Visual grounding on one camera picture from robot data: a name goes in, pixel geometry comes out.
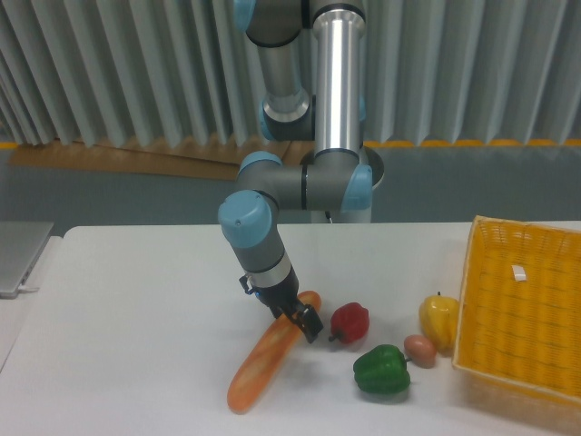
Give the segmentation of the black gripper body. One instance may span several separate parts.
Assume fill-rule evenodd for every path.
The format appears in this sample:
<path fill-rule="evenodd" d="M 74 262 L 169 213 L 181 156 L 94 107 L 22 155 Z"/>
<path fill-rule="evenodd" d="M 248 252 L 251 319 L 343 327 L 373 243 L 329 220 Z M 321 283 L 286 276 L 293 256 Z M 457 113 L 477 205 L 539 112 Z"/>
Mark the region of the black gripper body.
<path fill-rule="evenodd" d="M 246 294 L 254 295 L 271 310 L 275 319 L 283 314 L 291 319 L 296 312 L 300 311 L 299 281 L 293 270 L 290 270 L 283 280 L 270 287 L 251 285 L 248 275 L 243 275 L 239 282 Z"/>

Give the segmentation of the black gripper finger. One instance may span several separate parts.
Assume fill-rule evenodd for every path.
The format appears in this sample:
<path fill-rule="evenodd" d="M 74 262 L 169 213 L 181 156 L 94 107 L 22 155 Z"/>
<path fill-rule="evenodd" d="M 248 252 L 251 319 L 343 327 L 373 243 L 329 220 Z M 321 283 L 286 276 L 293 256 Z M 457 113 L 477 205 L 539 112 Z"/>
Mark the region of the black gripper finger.
<path fill-rule="evenodd" d="M 311 304 L 295 304 L 290 314 L 290 321 L 300 329 L 308 343 L 314 343 L 323 330 L 319 314 Z"/>

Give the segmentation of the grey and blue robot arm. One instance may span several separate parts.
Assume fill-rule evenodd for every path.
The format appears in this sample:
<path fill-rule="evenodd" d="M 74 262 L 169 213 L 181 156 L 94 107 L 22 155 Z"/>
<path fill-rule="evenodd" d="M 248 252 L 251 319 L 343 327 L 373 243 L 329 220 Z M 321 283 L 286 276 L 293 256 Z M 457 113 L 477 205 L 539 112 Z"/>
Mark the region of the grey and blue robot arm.
<path fill-rule="evenodd" d="M 238 1 L 234 18 L 258 48 L 263 134 L 311 141 L 314 151 L 299 166 L 267 152 L 246 156 L 218 221 L 243 269 L 244 291 L 313 341 L 323 325 L 299 299 L 278 219 L 284 209 L 332 217 L 371 207 L 374 174 L 363 158 L 359 89 L 365 9 L 360 1 Z"/>

